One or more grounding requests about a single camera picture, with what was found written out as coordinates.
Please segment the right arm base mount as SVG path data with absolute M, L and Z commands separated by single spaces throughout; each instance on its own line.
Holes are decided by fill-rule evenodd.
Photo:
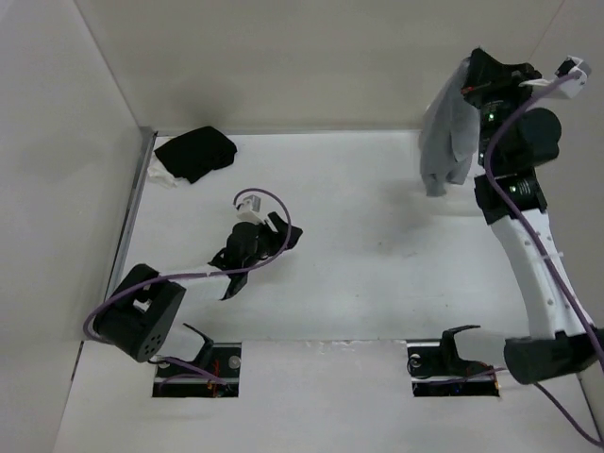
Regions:
M 407 372 L 414 397 L 499 397 L 496 368 L 482 361 L 464 359 L 455 336 L 478 325 L 444 330 L 439 339 L 408 340 Z

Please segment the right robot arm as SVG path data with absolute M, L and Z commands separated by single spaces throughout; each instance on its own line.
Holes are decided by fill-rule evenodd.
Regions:
M 603 361 L 603 331 L 579 303 L 551 236 L 537 167 L 560 154 L 562 124 L 542 98 L 571 99 L 590 74 L 568 57 L 551 79 L 528 63 L 505 64 L 481 48 L 472 51 L 461 88 L 479 113 L 475 197 L 501 243 L 521 291 L 529 334 L 508 338 L 503 360 L 512 376 L 531 385 L 577 374 Z

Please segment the grey tank top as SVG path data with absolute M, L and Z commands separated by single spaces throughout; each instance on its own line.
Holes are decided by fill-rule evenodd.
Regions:
M 429 197 L 462 185 L 478 151 L 479 113 L 461 94 L 470 59 L 463 59 L 428 106 L 418 139 L 420 177 Z

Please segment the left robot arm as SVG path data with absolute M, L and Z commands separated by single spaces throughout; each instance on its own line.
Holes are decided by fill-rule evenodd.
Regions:
M 193 337 L 185 312 L 196 302 L 234 297 L 247 284 L 251 271 L 294 248 L 302 234 L 302 228 L 273 211 L 264 221 L 235 224 L 226 245 L 198 270 L 162 275 L 137 264 L 93 313 L 88 324 L 92 335 L 136 362 L 177 356 L 189 375 L 202 376 L 210 369 L 212 355 Z

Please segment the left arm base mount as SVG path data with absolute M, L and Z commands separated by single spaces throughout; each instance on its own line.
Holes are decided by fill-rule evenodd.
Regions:
M 184 323 L 170 332 L 164 349 L 179 363 L 163 361 L 156 366 L 152 396 L 155 398 L 236 398 L 240 390 L 243 346 L 216 343 L 208 335 Z

